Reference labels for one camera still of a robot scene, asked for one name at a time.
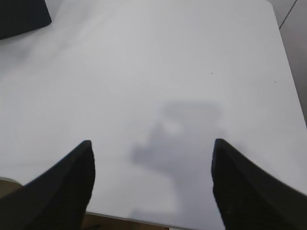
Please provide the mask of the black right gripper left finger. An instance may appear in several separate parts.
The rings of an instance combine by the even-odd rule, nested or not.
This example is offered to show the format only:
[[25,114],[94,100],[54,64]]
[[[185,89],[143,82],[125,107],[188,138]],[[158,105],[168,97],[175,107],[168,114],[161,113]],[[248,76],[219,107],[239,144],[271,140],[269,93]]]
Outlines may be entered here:
[[85,140],[53,167],[0,200],[2,230],[79,230],[92,196],[95,163]]

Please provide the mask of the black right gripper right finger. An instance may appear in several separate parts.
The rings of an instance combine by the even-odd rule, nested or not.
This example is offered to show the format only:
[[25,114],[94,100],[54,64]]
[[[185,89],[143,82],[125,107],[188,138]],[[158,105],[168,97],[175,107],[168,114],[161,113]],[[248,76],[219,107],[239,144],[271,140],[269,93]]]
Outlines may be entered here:
[[211,175],[225,229],[307,228],[307,196],[266,173],[221,138],[214,143]]

